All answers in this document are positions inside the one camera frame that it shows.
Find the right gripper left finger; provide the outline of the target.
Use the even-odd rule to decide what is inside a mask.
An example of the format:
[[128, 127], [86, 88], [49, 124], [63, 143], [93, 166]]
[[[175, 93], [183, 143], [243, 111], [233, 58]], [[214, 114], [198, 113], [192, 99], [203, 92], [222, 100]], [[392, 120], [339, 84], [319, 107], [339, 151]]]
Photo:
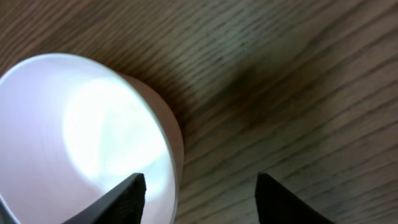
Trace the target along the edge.
[[145, 194], [144, 175], [134, 173], [64, 224], [140, 224]]

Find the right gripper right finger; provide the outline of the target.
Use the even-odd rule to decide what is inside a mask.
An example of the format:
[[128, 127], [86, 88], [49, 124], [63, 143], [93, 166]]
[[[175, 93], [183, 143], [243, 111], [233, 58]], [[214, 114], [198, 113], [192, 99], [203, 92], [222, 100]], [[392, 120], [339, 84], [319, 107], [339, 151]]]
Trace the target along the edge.
[[257, 175], [255, 199], [260, 224], [333, 224], [266, 173]]

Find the pink bowl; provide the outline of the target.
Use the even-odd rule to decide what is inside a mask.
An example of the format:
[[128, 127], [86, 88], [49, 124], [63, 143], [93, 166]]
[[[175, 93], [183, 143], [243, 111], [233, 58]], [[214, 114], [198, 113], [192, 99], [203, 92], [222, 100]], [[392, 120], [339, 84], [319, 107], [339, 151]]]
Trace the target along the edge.
[[61, 53], [1, 77], [2, 223], [64, 223], [134, 173], [141, 223], [173, 223], [183, 159], [174, 113], [133, 77]]

